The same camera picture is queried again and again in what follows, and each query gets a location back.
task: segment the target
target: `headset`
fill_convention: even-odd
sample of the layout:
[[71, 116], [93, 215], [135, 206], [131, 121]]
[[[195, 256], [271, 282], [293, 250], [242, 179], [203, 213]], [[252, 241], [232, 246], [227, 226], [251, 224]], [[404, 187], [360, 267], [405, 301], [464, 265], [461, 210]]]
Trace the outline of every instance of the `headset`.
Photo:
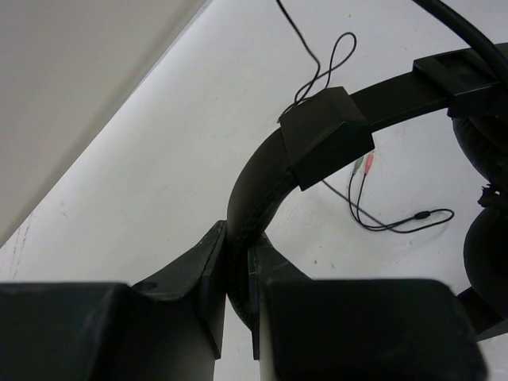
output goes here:
[[348, 94], [325, 89], [279, 119], [280, 128], [255, 151], [229, 199], [228, 296], [252, 329], [247, 253], [281, 202], [374, 149], [372, 134], [444, 108], [460, 147], [491, 184], [486, 209], [471, 226], [464, 263], [471, 286], [508, 318], [508, 43], [494, 45], [439, 0], [414, 0], [471, 48], [414, 61], [413, 70]]

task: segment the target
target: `white surface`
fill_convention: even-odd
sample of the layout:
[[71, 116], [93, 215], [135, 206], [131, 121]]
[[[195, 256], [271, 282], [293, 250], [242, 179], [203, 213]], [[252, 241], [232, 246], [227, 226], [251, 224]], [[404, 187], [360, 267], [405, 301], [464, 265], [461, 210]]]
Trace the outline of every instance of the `white surface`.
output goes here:
[[0, 244], [203, 3], [0, 2]]
[[[409, 0], [287, 3], [323, 61], [339, 34], [357, 33], [356, 54], [333, 78], [349, 92], [464, 46]], [[494, 41], [508, 40], [508, 2], [449, 3]], [[225, 217], [244, 163], [313, 73], [272, 0], [215, 0], [0, 251], [0, 276], [133, 283], [157, 271]], [[484, 181], [460, 152], [450, 120], [427, 115], [375, 140], [365, 207], [386, 221], [450, 207], [456, 218], [447, 228], [365, 232], [317, 185], [289, 197], [270, 238], [313, 277], [424, 276], [465, 289], [462, 244]], [[348, 174], [330, 181], [344, 188]], [[491, 379], [508, 380], [508, 338], [483, 348]], [[215, 379], [259, 379], [248, 332], [231, 310]]]

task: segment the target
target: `black cable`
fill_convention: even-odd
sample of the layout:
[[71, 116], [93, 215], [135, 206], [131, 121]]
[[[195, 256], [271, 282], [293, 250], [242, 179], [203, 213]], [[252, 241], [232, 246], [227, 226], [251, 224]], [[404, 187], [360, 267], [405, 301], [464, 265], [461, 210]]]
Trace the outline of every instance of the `black cable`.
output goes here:
[[[312, 52], [312, 50], [310, 49], [309, 45], [307, 44], [302, 32], [300, 32], [300, 29], [298, 28], [298, 26], [296, 26], [296, 24], [294, 23], [293, 19], [291, 18], [291, 16], [289, 15], [289, 13], [286, 11], [286, 8], [284, 7], [284, 5], [281, 3], [280, 0], [276, 0], [277, 2], [277, 5], [279, 6], [280, 10], [282, 11], [284, 17], [287, 19], [287, 21], [291, 24], [291, 27], [293, 28], [293, 30], [296, 32], [296, 34], [298, 35], [298, 37], [300, 38], [300, 41], [302, 42], [303, 44], [303, 47], [305, 48], [305, 50], [307, 51], [307, 53], [309, 54], [309, 56], [312, 57], [312, 59], [314, 60], [314, 62], [316, 63], [317, 65], [317, 71], [316, 71], [316, 74], [314, 75], [314, 77], [309, 81], [307, 82], [305, 85], [303, 85], [302, 87], [300, 87], [298, 89], [298, 91], [296, 92], [296, 94], [294, 95], [294, 101], [292, 104], [290, 104], [283, 112], [281, 115], [284, 115], [285, 113], [287, 113], [289, 110], [292, 110], [293, 108], [295, 108], [296, 106], [298, 106], [299, 104], [301, 104], [302, 102], [306, 101], [307, 99], [311, 98], [311, 97], [307, 97], [307, 95], [309, 94], [310, 90], [312, 89], [312, 87], [314, 86], [314, 84], [321, 78], [323, 78], [325, 75], [328, 76], [328, 79], [326, 81], [326, 85], [325, 85], [325, 89], [328, 88], [329, 84], [330, 84], [330, 80], [331, 80], [331, 76], [332, 76], [332, 72], [334, 72], [336, 69], [338, 69], [339, 67], [341, 67], [343, 64], [345, 64], [349, 58], [351, 58], [352, 54], [355, 52], [356, 50], [356, 43], [357, 43], [357, 39], [356, 39], [356, 35], [355, 33], [353, 32], [346, 32], [346, 33], [343, 33], [339, 36], [339, 38], [337, 38], [337, 40], [335, 41], [335, 45], [333, 46], [333, 50], [332, 50], [332, 55], [330, 56], [330, 62], [329, 62], [329, 68], [327, 71], [321, 73], [321, 62], [319, 61], [319, 59], [316, 57], [316, 55]], [[335, 58], [335, 52], [337, 50], [337, 47], [339, 45], [339, 43], [342, 41], [342, 39], [346, 36], [350, 36], [352, 37], [352, 40], [353, 40], [353, 46], [351, 48], [351, 51], [348, 53], [348, 55], [341, 61], [339, 62], [337, 65], [333, 66], [333, 59]]]
[[303, 38], [303, 35], [302, 35], [302, 32], [300, 32], [300, 29], [298, 29], [298, 26], [296, 26], [296, 24], [294, 23], [293, 19], [291, 18], [291, 16], [289, 15], [289, 13], [286, 11], [286, 8], [284, 7], [284, 5], [281, 3], [280, 0], [276, 0], [277, 1], [277, 5], [279, 6], [281, 12], [283, 13], [284, 17], [287, 19], [287, 21], [291, 24], [291, 26], [293, 27], [293, 30], [296, 32], [296, 34], [298, 35], [300, 41], [302, 42], [303, 44], [303, 47], [305, 48], [305, 50], [307, 51], [307, 53], [309, 54], [309, 56], [312, 57], [312, 59], [314, 60], [314, 62], [316, 63], [317, 65], [317, 70], [316, 70], [316, 74], [314, 74], [314, 77], [312, 78], [312, 80], [310, 81], [310, 85], [309, 87], [307, 88], [307, 90], [305, 91], [305, 93], [303, 94], [302, 98], [301, 99], [298, 99], [297, 96], [295, 95], [294, 96], [294, 106], [297, 106], [301, 101], [302, 99], [304, 99], [307, 94], [309, 94], [309, 91], [310, 89], [312, 88], [312, 86], [315, 84], [315, 82], [318, 80], [318, 76], [319, 76], [319, 73], [321, 71], [321, 62], [319, 62], [318, 58], [316, 57], [316, 55], [312, 52], [312, 50], [310, 50], [309, 48], [309, 45], [307, 44], [307, 42], [305, 41], [305, 38]]
[[[410, 233], [419, 232], [419, 231], [424, 230], [424, 229], [432, 228], [434, 226], [442, 225], [442, 224], [444, 224], [444, 223], [446, 223], [448, 221], [451, 221], [455, 217], [455, 212], [453, 210], [447, 209], [447, 208], [440, 208], [440, 209], [435, 209], [435, 210], [423, 210], [422, 212], [416, 213], [412, 217], [408, 217], [408, 218], [404, 218], [404, 219], [399, 220], [399, 221], [391, 222], [390, 224], [385, 224], [384, 222], [380, 221], [379, 219], [377, 219], [376, 217], [372, 216], [371, 214], [369, 214], [367, 211], [365, 211], [364, 209], [362, 209], [360, 207], [361, 195], [362, 195], [362, 192], [363, 192], [363, 189], [364, 189], [365, 179], [367, 177], [366, 175], [364, 175], [364, 177], [362, 178], [362, 183], [360, 185], [360, 193], [359, 193], [359, 196], [358, 196], [358, 201], [356, 203], [354, 203], [352, 201], [351, 188], [352, 188], [352, 181], [354, 179], [354, 175], [355, 174], [353, 173], [351, 175], [350, 179], [349, 179], [348, 195], [347, 196], [343, 195], [338, 189], [336, 189], [335, 187], [330, 185], [325, 180], [323, 180], [323, 183], [333, 193], [335, 193], [337, 196], [341, 197], [342, 199], [344, 199], [348, 203], [349, 211], [351, 212], [351, 215], [352, 215], [353, 219], [360, 226], [362, 226], [366, 230], [369, 230], [369, 231], [372, 231], [372, 232], [386, 232], [388, 230], [388, 231], [391, 231], [392, 233], [397, 233], [397, 234], [410, 234]], [[376, 225], [367, 225], [367, 224], [365, 224], [361, 220], [360, 212], [362, 214], [364, 214], [365, 216], [367, 216], [368, 218], [370, 218], [371, 220], [373, 220], [373, 222], [375, 222], [378, 225], [376, 226]], [[395, 229], [396, 227], [399, 227], [400, 225], [404, 225], [407, 222], [424, 220], [424, 219], [432, 216], [433, 214], [437, 214], [437, 213], [448, 213], [449, 216], [447, 218], [443, 219], [443, 220], [440, 220], [440, 221], [437, 221], [437, 222], [433, 222], [433, 223], [430, 223], [430, 224], [427, 224], [427, 225], [423, 225], [423, 226], [420, 226], [420, 227], [415, 228], [415, 229], [409, 229], [409, 230]]]
[[508, 89], [508, 60], [471, 22], [440, 0], [413, 0], [462, 38], [491, 67]]

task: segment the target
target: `black leather ear pad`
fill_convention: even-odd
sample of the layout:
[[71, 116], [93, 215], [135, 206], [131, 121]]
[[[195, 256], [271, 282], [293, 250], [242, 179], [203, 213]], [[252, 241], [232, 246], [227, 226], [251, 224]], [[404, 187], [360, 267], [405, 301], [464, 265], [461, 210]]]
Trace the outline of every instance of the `black leather ear pad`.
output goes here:
[[453, 131], [473, 167], [508, 192], [508, 125], [495, 117], [457, 118]]
[[464, 266], [475, 292], [508, 318], [508, 213], [487, 208], [472, 223], [464, 242]]

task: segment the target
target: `white table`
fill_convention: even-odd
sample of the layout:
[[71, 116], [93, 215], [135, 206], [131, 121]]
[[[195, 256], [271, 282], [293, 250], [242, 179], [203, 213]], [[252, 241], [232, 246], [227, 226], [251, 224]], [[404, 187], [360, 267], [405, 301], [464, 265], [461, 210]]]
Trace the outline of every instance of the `white table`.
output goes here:
[[[508, 2], [448, 3], [494, 42], [508, 41]], [[339, 34], [357, 34], [356, 54], [333, 76], [350, 93], [464, 46], [409, 0], [287, 0], [287, 8], [323, 62]], [[214, 0], [3, 247], [0, 276], [134, 283], [157, 271], [225, 218], [241, 168], [313, 73], [272, 0]], [[426, 115], [375, 142], [368, 210], [393, 221], [450, 207], [456, 218], [409, 236], [373, 234], [317, 185], [283, 203], [268, 229], [276, 248], [316, 278], [429, 277], [464, 290], [462, 245], [485, 181], [450, 120]], [[349, 173], [330, 182], [344, 189]], [[225, 325], [216, 379], [258, 380], [248, 331], [231, 309]], [[491, 379], [508, 380], [508, 338], [482, 347]]]

